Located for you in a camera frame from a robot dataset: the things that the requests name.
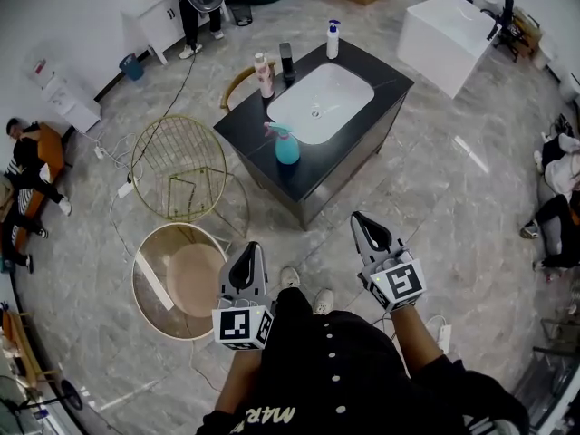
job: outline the power strip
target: power strip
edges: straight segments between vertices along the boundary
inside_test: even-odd
[[[125,198],[133,191],[133,184],[130,182],[125,182],[119,190],[117,190],[117,195],[119,198]]]
[[[439,329],[439,341],[437,342],[439,348],[445,353],[450,352],[451,346],[451,324],[442,325]]]

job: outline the soap dispenser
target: soap dispenser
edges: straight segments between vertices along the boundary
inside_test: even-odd
[[[300,159],[300,147],[298,140],[292,135],[290,126],[276,122],[265,122],[266,136],[274,133],[275,156],[282,164],[294,164]]]
[[[338,27],[336,25],[341,22],[331,19],[329,23],[330,27],[326,33],[326,56],[328,56],[329,60],[333,60],[338,56]]]

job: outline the white sink basin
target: white sink basin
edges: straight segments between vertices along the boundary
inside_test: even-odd
[[[268,106],[274,122],[303,143],[324,143],[374,97],[367,81],[334,63],[318,66]]]

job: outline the sofa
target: sofa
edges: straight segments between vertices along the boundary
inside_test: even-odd
[[[39,124],[41,136],[38,141],[38,158],[48,164],[50,170],[50,182],[53,183],[64,169],[64,152],[61,136],[51,127],[44,123]],[[8,166],[8,171],[17,172],[18,168],[12,160]],[[20,191],[18,195],[18,210],[32,219],[38,213],[44,200],[44,194],[31,188]],[[14,247],[20,251],[26,241],[26,231],[21,227],[15,227],[12,240]]]

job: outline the gold wire chair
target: gold wire chair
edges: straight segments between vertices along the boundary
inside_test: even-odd
[[[141,164],[139,176],[135,169]],[[226,157],[214,132],[177,114],[154,121],[139,136],[131,158],[133,185],[141,201],[171,221],[192,222],[214,210],[242,237],[249,225],[247,195],[227,172]],[[246,200],[246,228],[240,232],[216,210],[227,176],[237,180]]]

